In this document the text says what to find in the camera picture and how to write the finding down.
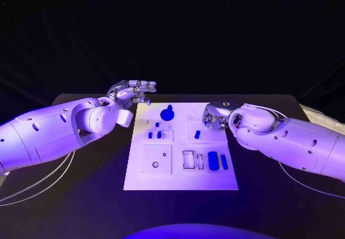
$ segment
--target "table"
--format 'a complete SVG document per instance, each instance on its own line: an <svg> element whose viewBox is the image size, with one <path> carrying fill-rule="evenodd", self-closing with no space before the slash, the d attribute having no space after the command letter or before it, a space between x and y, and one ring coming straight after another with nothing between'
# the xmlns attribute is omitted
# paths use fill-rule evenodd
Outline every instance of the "table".
<svg viewBox="0 0 345 239"><path fill-rule="evenodd" d="M62 94L53 105L101 94ZM287 95L150 95L151 102L251 103L307 120L294 97ZM226 132L238 191L122 191L132 125L112 132L75 152L66 174L47 191L27 201L0 207L2 238L121 238L147 228L203 223L246 229L277 238L343 238L345 200L298 185L278 163L244 149ZM8 174L0 197L34 183L62 159ZM284 166L311 187L345 195L336 179ZM65 167L14 200L39 192Z"/></svg>

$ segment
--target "small blue part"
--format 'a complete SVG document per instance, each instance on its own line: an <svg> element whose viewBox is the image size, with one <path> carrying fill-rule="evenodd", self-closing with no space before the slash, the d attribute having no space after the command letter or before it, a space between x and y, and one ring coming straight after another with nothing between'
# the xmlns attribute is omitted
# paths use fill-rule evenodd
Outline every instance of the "small blue part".
<svg viewBox="0 0 345 239"><path fill-rule="evenodd" d="M170 121L173 119L173 107L171 107L171 105L167 105L167 109L161 110L160 118L164 121Z"/></svg>
<svg viewBox="0 0 345 239"><path fill-rule="evenodd" d="M216 156L216 152L213 151L207 153L207 165L212 171L219 169L218 156Z"/></svg>
<svg viewBox="0 0 345 239"><path fill-rule="evenodd" d="M199 130L196 130L194 138L199 138Z"/></svg>
<svg viewBox="0 0 345 239"><path fill-rule="evenodd" d="M222 163L222 168L223 168L223 169L228 169L228 164L226 164L225 155L220 155L220 163Z"/></svg>

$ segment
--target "robotic hand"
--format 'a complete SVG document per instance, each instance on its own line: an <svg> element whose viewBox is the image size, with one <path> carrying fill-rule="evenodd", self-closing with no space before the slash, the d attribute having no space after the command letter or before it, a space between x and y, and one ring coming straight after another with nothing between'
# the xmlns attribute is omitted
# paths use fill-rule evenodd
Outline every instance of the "robotic hand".
<svg viewBox="0 0 345 239"><path fill-rule="evenodd" d="M49 162L108 134L115 123L130 126L132 103L147 103L144 92L156 92L153 81L121 81L98 99L30 111L0 126L0 175Z"/></svg>
<svg viewBox="0 0 345 239"><path fill-rule="evenodd" d="M345 181L345 136L330 129L287 118L270 108L238 107L232 102L209 103L202 121L213 130L229 127L244 148L293 168Z"/></svg>

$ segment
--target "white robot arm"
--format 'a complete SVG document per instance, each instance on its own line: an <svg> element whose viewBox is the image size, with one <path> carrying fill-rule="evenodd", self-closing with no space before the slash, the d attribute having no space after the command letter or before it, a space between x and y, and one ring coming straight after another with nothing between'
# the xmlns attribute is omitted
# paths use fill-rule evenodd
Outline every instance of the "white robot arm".
<svg viewBox="0 0 345 239"><path fill-rule="evenodd" d="M0 175L49 162L108 134L115 123L130 126L132 103L150 104L144 92L156 82L121 81L104 97L85 98L30 111L0 126Z"/></svg>
<svg viewBox="0 0 345 239"><path fill-rule="evenodd" d="M241 146L293 168L345 181L345 136L270 108L231 102L206 105L202 121L213 130L229 127Z"/></svg>

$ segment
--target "white board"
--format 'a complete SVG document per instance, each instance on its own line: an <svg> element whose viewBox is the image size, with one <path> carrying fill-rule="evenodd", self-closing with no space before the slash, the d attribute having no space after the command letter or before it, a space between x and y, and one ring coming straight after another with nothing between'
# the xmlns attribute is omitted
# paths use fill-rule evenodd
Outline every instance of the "white board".
<svg viewBox="0 0 345 239"><path fill-rule="evenodd" d="M124 190L238 190L225 131L210 130L200 121L206 104L138 104ZM160 112L167 105L174 117L163 121ZM207 164L210 151L218 155L215 171ZM228 169L223 169L220 155L225 155Z"/></svg>

